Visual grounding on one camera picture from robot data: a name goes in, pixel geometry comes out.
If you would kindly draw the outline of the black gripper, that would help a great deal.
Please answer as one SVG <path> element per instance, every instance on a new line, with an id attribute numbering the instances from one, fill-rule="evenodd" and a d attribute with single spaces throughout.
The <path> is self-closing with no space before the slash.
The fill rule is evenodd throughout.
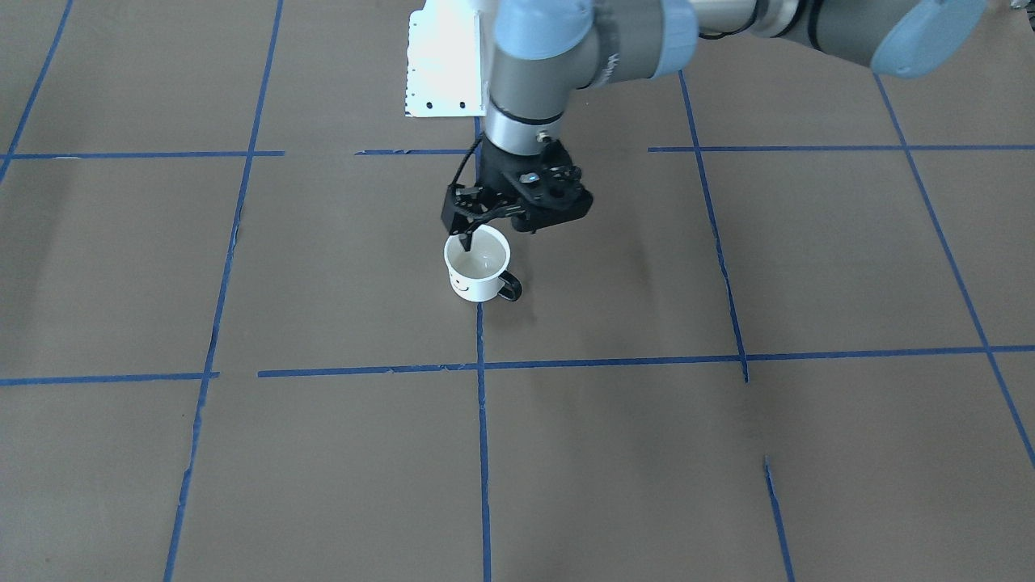
<path id="1" fill-rule="evenodd" d="M 518 207 L 508 214 L 518 232 L 583 219 L 593 205 L 593 195 L 581 182 L 581 168 L 560 141 L 548 140 L 538 154 L 522 156 L 484 140 L 478 176 L 478 202 L 489 211 Z M 481 213 L 459 213 L 459 242 L 465 253 L 481 225 Z"/>

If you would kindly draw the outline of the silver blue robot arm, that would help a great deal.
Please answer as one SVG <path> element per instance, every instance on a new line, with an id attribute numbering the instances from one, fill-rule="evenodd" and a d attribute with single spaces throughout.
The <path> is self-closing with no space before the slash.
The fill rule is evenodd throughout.
<path id="1" fill-rule="evenodd" d="M 570 95 L 676 74 L 700 41 L 783 38 L 917 78 L 942 66 L 984 11 L 983 1 L 502 1 L 479 179 L 447 188 L 443 224 L 469 251 L 491 221 L 535 232 L 584 217 L 593 197 L 560 141 Z"/>

